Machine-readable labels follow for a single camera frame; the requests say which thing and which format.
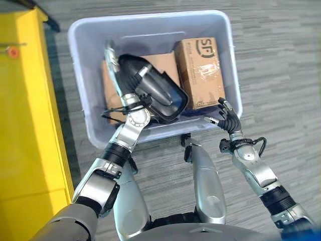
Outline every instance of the gray carpet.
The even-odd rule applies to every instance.
[[[55,0],[38,1],[61,26],[47,30],[57,103],[74,184],[101,150],[88,141],[75,83],[67,31],[77,19],[96,16],[216,9],[233,28],[248,137],[265,136],[263,160],[293,198],[320,223],[321,1],[290,0]],[[226,203],[227,223],[277,233],[268,211],[250,190],[231,156],[218,144],[220,130],[194,133],[216,164]],[[152,218],[192,211],[192,166],[183,161],[178,137],[140,144],[134,152],[137,182]],[[117,240],[113,215],[101,219],[96,240]]]

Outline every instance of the printed logo on box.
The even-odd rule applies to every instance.
[[[196,40],[196,49],[203,58],[212,58],[215,56],[211,39]]]

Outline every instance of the yellow panel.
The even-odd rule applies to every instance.
[[[25,43],[16,59],[0,54],[5,240],[28,240],[70,203],[73,192],[42,26],[46,18],[38,9],[0,15],[0,43]]]
[[[29,240],[67,204],[63,189],[1,202],[0,240]]]

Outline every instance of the cardboard box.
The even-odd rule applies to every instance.
[[[147,55],[142,57],[148,60],[160,73],[166,72],[168,76],[178,86],[180,86],[180,79],[178,76],[174,52],[168,53],[168,54]],[[104,83],[104,92],[105,92],[107,108],[121,107],[122,104],[121,104],[120,97],[117,95],[114,85],[111,79],[109,78],[105,61],[103,61],[102,63],[102,71],[103,71],[103,83]],[[120,112],[112,112],[110,116],[114,119],[119,119],[121,121],[126,120],[126,116]]]
[[[181,86],[189,96],[189,108],[218,104],[225,97],[223,78],[214,38],[184,39],[175,47]]]

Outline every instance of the light blue plastic bin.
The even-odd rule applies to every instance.
[[[105,41],[112,39],[115,42],[118,55],[142,56],[169,53],[175,42],[197,37],[216,38],[226,99],[241,116],[231,24],[223,12],[210,10],[85,18],[71,25],[69,46],[87,134],[94,146],[104,149],[116,128],[100,116],[106,109],[101,70]],[[211,112],[212,116],[219,116],[216,107]],[[215,126],[205,122],[202,116],[181,116],[175,123],[153,124],[144,129],[139,142],[211,128]]]

